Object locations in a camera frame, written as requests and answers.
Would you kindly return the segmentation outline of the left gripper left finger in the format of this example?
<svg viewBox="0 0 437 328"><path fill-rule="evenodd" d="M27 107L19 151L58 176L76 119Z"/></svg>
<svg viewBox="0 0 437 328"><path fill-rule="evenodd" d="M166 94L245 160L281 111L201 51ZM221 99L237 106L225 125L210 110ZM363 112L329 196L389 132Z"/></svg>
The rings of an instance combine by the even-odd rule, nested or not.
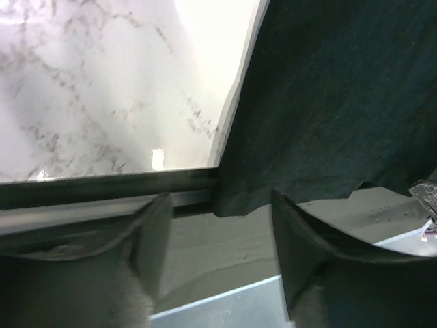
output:
<svg viewBox="0 0 437 328"><path fill-rule="evenodd" d="M1 237L2 327L110 327L127 291L158 298L173 206Z"/></svg>

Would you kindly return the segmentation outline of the black t-shirt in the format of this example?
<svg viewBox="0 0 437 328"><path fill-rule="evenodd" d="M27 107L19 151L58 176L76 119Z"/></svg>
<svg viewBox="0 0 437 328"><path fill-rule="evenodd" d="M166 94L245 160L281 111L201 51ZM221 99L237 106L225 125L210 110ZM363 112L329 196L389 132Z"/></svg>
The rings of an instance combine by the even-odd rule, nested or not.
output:
<svg viewBox="0 0 437 328"><path fill-rule="evenodd" d="M271 1L212 211L246 215L363 184L407 195L436 168L436 2Z"/></svg>

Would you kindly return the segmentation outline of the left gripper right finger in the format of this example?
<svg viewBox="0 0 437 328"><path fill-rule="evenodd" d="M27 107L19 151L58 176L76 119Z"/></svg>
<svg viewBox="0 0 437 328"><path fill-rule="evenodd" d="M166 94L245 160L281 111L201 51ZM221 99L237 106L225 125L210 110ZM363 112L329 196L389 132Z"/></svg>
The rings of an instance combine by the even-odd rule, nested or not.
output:
<svg viewBox="0 0 437 328"><path fill-rule="evenodd" d="M436 258L350 236L273 191L270 217L297 327L435 327Z"/></svg>

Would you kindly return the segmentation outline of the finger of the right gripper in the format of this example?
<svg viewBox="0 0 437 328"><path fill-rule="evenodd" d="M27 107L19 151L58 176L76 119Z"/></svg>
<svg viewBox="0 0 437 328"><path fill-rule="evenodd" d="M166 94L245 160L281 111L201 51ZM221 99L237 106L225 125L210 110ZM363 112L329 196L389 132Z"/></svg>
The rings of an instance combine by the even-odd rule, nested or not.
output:
<svg viewBox="0 0 437 328"><path fill-rule="evenodd" d="M419 180L414 183L409 192L427 211L432 219L436 218L436 181Z"/></svg>

